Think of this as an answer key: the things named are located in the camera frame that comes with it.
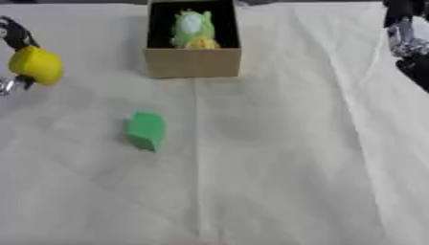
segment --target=white cloth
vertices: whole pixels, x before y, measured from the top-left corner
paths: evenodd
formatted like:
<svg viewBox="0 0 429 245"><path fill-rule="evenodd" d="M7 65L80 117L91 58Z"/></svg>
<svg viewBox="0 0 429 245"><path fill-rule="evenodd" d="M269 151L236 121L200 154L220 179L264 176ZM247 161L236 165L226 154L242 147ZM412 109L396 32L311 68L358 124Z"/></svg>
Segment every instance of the white cloth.
<svg viewBox="0 0 429 245"><path fill-rule="evenodd" d="M240 77L210 79L138 72L146 7L0 14L66 70L0 101L1 244L429 243L429 96L381 4L241 8ZM161 152L124 140L135 110L165 118Z"/></svg>

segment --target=yellow object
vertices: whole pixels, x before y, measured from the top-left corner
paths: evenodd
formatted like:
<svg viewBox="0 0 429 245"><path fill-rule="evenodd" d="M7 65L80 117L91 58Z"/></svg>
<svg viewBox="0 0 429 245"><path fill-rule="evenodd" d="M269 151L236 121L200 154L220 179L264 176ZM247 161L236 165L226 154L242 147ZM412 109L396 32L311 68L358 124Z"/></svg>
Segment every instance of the yellow object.
<svg viewBox="0 0 429 245"><path fill-rule="evenodd" d="M187 50L215 50L219 48L219 44L214 39L205 36L197 36L185 46Z"/></svg>
<svg viewBox="0 0 429 245"><path fill-rule="evenodd" d="M50 54L35 46L28 46L16 52L9 61L9 69L19 75L26 75L42 85L54 85L62 77L59 56Z"/></svg>

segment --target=green block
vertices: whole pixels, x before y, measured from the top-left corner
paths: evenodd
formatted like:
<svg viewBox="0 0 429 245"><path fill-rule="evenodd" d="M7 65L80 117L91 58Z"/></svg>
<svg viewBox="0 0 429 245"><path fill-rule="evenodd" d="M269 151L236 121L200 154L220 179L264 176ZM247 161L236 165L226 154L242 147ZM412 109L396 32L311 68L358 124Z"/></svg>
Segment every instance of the green block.
<svg viewBox="0 0 429 245"><path fill-rule="evenodd" d="M126 137L138 148L158 151L166 134L166 124L161 116L137 111L127 122Z"/></svg>

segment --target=open box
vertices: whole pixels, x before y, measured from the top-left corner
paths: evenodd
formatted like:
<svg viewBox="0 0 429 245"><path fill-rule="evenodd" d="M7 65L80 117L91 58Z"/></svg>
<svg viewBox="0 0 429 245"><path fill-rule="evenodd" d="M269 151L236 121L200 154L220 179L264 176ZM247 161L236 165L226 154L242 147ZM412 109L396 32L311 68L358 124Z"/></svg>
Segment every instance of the open box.
<svg viewBox="0 0 429 245"><path fill-rule="evenodd" d="M175 15L180 11L210 11L217 50L175 49L170 43ZM233 0L153 0L148 3L144 52L153 78L236 77L241 58Z"/></svg>

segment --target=green plush toy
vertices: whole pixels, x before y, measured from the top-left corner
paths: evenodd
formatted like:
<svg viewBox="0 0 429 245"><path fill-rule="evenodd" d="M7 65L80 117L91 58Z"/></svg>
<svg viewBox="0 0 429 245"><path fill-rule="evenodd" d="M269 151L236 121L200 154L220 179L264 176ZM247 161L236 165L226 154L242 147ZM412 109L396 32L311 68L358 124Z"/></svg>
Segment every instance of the green plush toy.
<svg viewBox="0 0 429 245"><path fill-rule="evenodd" d="M182 11L176 14L176 22L172 28L174 37L171 44L178 49L216 49L215 27L212 13L203 14L196 11Z"/></svg>

